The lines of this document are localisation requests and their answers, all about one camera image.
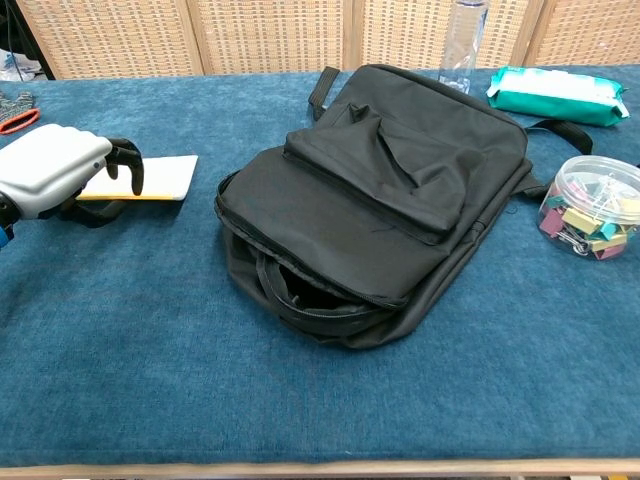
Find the green package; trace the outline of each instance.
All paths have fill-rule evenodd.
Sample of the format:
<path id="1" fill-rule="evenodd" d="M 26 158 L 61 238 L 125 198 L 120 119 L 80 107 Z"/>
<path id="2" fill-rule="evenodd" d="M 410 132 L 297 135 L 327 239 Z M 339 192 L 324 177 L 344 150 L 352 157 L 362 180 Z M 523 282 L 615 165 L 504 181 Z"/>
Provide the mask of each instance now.
<path id="1" fill-rule="evenodd" d="M 561 70 L 503 67 L 487 90 L 489 105 L 547 118 L 608 127 L 629 117 L 622 85 Z"/>

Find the black backpack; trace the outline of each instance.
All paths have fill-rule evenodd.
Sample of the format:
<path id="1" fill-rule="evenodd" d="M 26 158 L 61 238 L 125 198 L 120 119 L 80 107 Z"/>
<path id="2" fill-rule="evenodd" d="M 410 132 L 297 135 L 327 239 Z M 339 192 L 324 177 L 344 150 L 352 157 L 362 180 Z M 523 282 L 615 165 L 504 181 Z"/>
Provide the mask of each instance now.
<path id="1" fill-rule="evenodd" d="M 218 187 L 229 272 L 291 328 L 368 348 L 412 332 L 469 261 L 511 195 L 546 191 L 507 115 L 419 74 L 359 68 L 331 106 L 338 71 L 291 132 Z M 590 139 L 555 131 L 583 153 Z"/>

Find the blue tablecloth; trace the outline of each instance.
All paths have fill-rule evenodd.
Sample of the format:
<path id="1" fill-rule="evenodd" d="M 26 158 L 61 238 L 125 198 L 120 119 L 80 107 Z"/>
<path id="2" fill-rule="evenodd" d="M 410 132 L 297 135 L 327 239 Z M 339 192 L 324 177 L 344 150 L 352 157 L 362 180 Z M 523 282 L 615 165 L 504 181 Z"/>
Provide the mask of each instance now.
<path id="1" fill-rule="evenodd" d="M 640 163 L 640 66 L 572 70 L 629 88 L 629 120 L 586 130 L 596 153 Z M 415 333 L 383 348 L 317 345 L 235 287 L 216 186 L 311 125 L 316 79 L 0 84 L 35 94 L 38 125 L 199 155 L 182 205 L 137 203 L 97 230 L 16 225 L 0 254 L 0 465 L 640 456 L 639 249 L 562 252 L 531 202 L 514 199 Z M 576 153 L 531 135 L 544 180 Z"/>

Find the wicker panel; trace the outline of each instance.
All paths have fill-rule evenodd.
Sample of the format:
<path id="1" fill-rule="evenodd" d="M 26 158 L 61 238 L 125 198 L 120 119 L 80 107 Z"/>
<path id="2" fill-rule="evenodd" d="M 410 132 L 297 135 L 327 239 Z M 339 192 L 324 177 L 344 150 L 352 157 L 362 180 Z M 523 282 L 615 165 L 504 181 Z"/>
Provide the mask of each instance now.
<path id="1" fill-rule="evenodd" d="M 178 0 L 19 0 L 56 78 L 202 73 Z"/>
<path id="2" fill-rule="evenodd" d="M 342 0 L 194 0 L 189 6 L 207 73 L 342 66 Z"/>
<path id="3" fill-rule="evenodd" d="M 437 68 L 444 53 L 450 0 L 366 0 L 363 63 L 405 68 Z M 509 63 L 527 9 L 527 0 L 494 0 L 477 65 Z"/>
<path id="4" fill-rule="evenodd" d="M 640 2 L 560 0 L 551 14 L 536 65 L 640 62 Z"/>

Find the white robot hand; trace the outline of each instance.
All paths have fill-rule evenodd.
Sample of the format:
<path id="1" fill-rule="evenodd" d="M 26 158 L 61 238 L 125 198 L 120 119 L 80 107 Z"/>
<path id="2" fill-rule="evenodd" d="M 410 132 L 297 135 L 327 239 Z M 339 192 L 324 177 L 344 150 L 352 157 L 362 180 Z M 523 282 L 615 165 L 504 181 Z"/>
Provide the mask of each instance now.
<path id="1" fill-rule="evenodd" d="M 113 220 L 123 202 L 111 202 L 102 211 L 94 211 L 75 198 L 102 168 L 117 178 L 118 165 L 129 167 L 131 190 L 140 195 L 142 156 L 128 140 L 49 124 L 4 147 L 0 150 L 0 248 L 13 238 L 13 224 L 20 219 L 59 214 L 89 227 Z"/>

